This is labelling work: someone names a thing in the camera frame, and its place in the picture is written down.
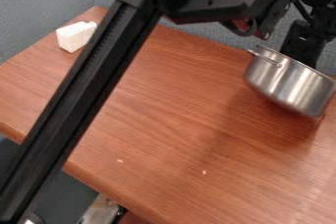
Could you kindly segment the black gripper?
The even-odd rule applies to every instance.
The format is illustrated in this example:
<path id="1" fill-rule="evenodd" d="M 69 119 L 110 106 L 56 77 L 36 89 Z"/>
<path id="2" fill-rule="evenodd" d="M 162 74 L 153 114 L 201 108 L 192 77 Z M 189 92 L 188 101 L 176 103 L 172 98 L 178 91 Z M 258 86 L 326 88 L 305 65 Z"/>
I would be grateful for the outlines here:
<path id="1" fill-rule="evenodd" d="M 328 37 L 306 21 L 294 20 L 280 52 L 310 68 L 316 68 Z"/>

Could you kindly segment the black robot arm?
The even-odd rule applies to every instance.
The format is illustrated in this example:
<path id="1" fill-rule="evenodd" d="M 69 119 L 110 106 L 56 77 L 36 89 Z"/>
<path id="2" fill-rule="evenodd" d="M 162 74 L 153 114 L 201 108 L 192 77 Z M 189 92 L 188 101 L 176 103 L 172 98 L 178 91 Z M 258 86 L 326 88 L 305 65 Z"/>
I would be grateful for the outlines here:
<path id="1" fill-rule="evenodd" d="M 294 20 L 281 53 L 316 68 L 325 45 L 336 39 L 336 0 L 290 0 L 301 20 Z"/>

